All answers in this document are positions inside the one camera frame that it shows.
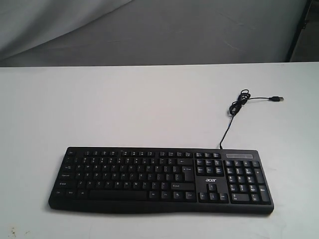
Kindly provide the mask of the black acer keyboard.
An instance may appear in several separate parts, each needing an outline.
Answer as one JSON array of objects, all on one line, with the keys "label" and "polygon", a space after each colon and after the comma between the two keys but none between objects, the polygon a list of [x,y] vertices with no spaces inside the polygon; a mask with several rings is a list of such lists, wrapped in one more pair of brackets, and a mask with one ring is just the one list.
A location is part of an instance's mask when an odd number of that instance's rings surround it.
[{"label": "black acer keyboard", "polygon": [[236,149],[69,147],[48,203],[115,214],[274,210],[259,153]]}]

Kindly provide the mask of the grey backdrop cloth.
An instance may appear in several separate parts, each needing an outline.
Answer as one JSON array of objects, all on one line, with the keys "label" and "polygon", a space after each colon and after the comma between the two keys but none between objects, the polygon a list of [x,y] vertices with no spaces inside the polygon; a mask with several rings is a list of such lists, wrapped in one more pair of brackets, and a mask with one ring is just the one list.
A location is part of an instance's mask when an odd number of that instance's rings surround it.
[{"label": "grey backdrop cloth", "polygon": [[285,62],[307,0],[3,0],[0,65]]}]

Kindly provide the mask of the black stand pole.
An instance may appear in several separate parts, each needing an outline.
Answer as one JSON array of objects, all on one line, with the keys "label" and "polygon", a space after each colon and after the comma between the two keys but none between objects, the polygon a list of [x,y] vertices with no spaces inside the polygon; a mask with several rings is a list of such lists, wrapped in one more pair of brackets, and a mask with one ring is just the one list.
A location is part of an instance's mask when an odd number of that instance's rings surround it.
[{"label": "black stand pole", "polygon": [[319,1],[308,0],[297,24],[296,31],[285,62],[311,62],[316,61],[317,46],[315,38],[316,28],[319,25]]}]

